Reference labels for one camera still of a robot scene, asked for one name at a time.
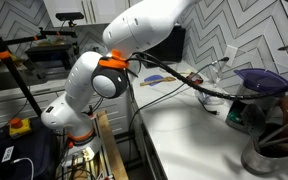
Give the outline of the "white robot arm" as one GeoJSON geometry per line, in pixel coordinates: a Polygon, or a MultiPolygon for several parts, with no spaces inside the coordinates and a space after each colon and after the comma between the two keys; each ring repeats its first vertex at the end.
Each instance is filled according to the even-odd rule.
{"type": "Polygon", "coordinates": [[[184,10],[199,0],[142,0],[118,15],[102,34],[108,53],[83,53],[73,65],[65,91],[42,112],[50,129],[64,128],[73,146],[70,155],[101,146],[93,121],[82,109],[93,94],[112,99],[127,88],[128,60],[135,52],[148,50],[166,39],[184,10]]]}

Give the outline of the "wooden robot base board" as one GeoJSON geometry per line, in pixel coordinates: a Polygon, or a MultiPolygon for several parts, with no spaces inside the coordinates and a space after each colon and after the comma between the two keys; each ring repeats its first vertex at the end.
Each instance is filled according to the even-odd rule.
{"type": "Polygon", "coordinates": [[[105,111],[97,113],[108,168],[114,180],[129,180],[105,111]]]}

